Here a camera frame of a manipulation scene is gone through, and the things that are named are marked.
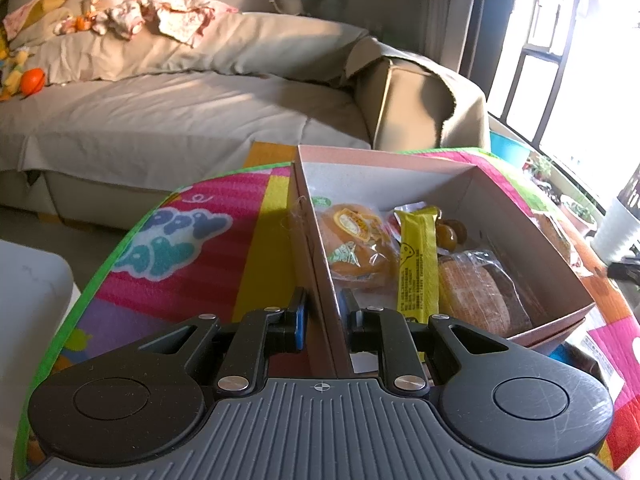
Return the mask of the yellow snack bar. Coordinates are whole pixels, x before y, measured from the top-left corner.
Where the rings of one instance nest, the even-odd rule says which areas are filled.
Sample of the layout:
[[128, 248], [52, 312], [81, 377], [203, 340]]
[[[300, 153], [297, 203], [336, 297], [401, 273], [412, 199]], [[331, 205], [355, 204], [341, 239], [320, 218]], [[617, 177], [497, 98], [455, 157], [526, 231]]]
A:
[[400, 226], [397, 310], [419, 323], [438, 313], [437, 213], [434, 206], [394, 211]]

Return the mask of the round bread bun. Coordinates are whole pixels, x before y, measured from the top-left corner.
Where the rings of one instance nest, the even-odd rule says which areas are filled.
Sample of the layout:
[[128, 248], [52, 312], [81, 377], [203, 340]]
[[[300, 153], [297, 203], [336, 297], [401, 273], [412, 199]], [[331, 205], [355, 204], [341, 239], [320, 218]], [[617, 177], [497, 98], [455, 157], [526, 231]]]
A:
[[398, 248], [388, 223], [374, 209], [337, 203], [316, 213], [334, 281], [355, 288], [385, 287], [397, 275]]

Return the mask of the brown bread loaf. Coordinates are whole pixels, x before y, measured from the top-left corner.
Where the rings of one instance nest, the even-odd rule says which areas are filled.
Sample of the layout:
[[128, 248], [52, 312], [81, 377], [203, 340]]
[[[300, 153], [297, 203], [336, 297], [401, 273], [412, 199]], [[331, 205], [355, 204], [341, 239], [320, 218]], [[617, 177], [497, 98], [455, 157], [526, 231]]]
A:
[[521, 274], [488, 248], [438, 258], [438, 312], [504, 338], [544, 324], [546, 312]]

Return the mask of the pink cardboard gift box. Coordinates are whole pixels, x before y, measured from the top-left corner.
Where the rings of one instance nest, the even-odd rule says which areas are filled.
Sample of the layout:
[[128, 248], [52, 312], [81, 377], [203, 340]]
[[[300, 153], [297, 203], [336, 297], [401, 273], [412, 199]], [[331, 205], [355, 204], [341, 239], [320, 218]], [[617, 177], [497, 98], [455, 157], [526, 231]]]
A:
[[311, 365], [371, 375], [350, 312], [461, 318], [542, 353], [593, 308], [590, 293], [510, 186], [441, 154], [302, 146], [290, 187], [294, 250], [314, 298]]

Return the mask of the white flower pot stand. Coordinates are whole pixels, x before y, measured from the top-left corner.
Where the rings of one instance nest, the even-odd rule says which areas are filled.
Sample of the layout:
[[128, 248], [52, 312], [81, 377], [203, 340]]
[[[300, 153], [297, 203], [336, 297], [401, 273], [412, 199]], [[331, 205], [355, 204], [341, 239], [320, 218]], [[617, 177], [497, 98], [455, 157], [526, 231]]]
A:
[[639, 240], [639, 169], [634, 170], [591, 241], [591, 248], [605, 264], [620, 261]]

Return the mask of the pink potted plant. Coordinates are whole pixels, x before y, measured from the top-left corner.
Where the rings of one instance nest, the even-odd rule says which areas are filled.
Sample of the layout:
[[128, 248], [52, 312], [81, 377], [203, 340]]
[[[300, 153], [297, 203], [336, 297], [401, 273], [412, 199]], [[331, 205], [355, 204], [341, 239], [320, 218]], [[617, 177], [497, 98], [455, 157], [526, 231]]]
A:
[[597, 229], [597, 221], [588, 207], [565, 194], [561, 196], [560, 201], [563, 214], [567, 216], [567, 219], [580, 234], [587, 235]]

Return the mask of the teal plastic basin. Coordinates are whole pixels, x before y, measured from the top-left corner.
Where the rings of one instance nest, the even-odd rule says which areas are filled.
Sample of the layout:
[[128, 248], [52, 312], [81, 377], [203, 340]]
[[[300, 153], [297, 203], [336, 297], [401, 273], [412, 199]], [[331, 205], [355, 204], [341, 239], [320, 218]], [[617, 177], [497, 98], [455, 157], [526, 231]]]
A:
[[530, 154], [527, 145], [495, 131], [490, 132], [490, 150], [492, 154], [518, 169], [525, 166]]

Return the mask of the grey sofa bed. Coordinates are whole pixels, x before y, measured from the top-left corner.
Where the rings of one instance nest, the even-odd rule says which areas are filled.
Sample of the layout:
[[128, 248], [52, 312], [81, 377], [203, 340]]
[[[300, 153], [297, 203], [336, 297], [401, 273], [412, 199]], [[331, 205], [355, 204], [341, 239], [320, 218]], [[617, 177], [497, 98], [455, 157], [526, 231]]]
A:
[[4, 206], [127, 229], [180, 186], [239, 169], [257, 142], [368, 148], [342, 78], [183, 72], [46, 84], [1, 107]]

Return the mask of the long grey pillow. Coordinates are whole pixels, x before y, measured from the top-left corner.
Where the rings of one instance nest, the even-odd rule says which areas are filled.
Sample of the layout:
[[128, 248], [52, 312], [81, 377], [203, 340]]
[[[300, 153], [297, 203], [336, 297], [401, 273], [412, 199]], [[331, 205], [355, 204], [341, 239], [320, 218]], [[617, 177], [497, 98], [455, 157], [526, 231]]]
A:
[[183, 72], [272, 75], [334, 84], [354, 45], [368, 33], [349, 24], [272, 13], [224, 14], [194, 48], [151, 29], [129, 41], [109, 32], [58, 36], [35, 48], [26, 67], [48, 84], [119, 81]]

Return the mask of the pink crumpled clothes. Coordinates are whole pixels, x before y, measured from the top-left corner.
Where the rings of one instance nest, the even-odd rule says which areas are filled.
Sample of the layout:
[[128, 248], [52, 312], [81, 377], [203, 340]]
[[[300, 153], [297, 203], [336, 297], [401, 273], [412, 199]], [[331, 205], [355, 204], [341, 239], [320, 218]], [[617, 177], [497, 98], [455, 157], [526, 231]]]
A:
[[99, 11], [92, 30], [100, 36], [112, 32], [131, 40], [151, 25], [159, 34], [195, 48], [213, 21], [235, 13], [237, 8], [219, 0], [122, 0]]

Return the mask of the orange toy ball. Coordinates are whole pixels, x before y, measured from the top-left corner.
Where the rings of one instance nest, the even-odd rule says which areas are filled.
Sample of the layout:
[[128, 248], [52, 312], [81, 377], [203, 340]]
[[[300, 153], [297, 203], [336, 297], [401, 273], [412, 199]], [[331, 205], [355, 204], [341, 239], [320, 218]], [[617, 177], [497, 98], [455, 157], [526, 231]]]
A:
[[46, 73], [41, 68], [26, 70], [21, 79], [21, 94], [33, 96], [40, 92], [46, 84]]

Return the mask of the yellow plush toy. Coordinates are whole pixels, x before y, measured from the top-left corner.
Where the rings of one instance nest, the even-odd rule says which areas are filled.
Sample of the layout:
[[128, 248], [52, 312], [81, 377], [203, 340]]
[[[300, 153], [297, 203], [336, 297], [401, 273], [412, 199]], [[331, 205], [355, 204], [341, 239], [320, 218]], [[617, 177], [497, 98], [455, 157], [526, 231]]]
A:
[[1, 68], [8, 70], [8, 74], [2, 79], [1, 101], [11, 99], [20, 90], [28, 57], [28, 47], [18, 48], [14, 55], [10, 55], [8, 50], [1, 52]]

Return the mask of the pink yellow cushion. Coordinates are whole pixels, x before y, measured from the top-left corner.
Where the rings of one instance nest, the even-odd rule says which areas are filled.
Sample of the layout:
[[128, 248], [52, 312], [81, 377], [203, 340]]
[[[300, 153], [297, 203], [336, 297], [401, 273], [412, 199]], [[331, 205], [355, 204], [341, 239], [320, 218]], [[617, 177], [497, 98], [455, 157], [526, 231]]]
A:
[[46, 14], [64, 6], [67, 0], [30, 0], [2, 21], [6, 39], [13, 40], [24, 28], [35, 24]]

